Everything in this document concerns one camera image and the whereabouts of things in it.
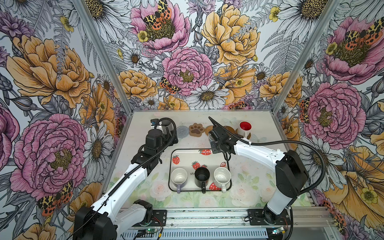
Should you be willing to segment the woven rattan round coaster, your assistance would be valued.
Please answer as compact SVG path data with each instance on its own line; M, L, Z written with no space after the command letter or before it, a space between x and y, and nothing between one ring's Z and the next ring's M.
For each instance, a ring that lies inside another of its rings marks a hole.
M208 136L209 134L210 134L210 131L212 131L213 130L213 125L210 125L210 126L207 126L206 128L205 128L205 134Z

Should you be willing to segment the grey woven round coaster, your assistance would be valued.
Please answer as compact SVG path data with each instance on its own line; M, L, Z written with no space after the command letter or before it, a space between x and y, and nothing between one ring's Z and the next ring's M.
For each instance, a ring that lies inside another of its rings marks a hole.
M177 137L179 139L184 139L189 135L189 128L186 126L178 126L177 127Z

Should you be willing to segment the scratched brown wooden round coaster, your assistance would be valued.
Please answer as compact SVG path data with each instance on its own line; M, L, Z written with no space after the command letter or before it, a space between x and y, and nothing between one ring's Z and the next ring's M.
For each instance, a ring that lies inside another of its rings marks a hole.
M232 135L236 135L236 131L230 126L224 126L224 128L229 131Z

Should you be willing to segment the cork paw print coaster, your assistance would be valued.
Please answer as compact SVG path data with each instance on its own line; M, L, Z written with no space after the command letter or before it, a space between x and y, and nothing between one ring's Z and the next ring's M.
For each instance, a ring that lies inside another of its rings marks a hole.
M201 137L205 132L205 128L202 124L194 123L189 126L189 135L192 137Z

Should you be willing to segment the red inside white mug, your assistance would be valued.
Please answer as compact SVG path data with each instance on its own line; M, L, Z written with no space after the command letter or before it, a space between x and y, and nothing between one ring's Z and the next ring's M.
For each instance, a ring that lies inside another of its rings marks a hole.
M247 135L251 132L252 125L249 122L242 121L239 123L238 134L243 138L246 138Z

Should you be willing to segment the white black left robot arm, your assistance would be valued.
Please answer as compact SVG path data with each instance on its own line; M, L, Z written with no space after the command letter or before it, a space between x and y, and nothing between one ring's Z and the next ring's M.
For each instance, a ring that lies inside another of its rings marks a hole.
M138 185L162 163L161 154L178 143L177 126L172 119L154 119L151 124L145 143L124 175L91 207L78 210L70 240L116 240L127 229L151 220L152 205L146 201L137 200L128 210L121 210Z

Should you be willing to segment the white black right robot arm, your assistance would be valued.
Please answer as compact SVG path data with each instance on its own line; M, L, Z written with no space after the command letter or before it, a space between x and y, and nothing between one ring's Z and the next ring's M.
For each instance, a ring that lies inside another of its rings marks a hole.
M226 161L232 155L246 157L274 171L276 175L276 190L260 214L252 217L269 225L277 224L286 216L286 211L304 193L303 187L309 179L309 174L299 155L292 150L283 152L272 150L267 146L278 145L286 141L253 143L239 135L232 134L212 117L209 120L213 129L209 132L213 154L223 154Z

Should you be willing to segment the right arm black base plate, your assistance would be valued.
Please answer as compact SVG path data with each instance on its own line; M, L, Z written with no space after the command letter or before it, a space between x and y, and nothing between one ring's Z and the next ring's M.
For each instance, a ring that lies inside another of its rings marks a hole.
M291 219L286 209L284 209L279 215L276 215L268 208L248 209L245 221L250 222L251 226L288 226L291 224Z

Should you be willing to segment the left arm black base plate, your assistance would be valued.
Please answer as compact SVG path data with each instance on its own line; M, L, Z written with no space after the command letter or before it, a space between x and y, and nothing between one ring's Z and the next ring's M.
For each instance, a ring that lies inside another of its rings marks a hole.
M134 227L164 227L167 222L167 210L152 210L151 215L146 213L144 219Z

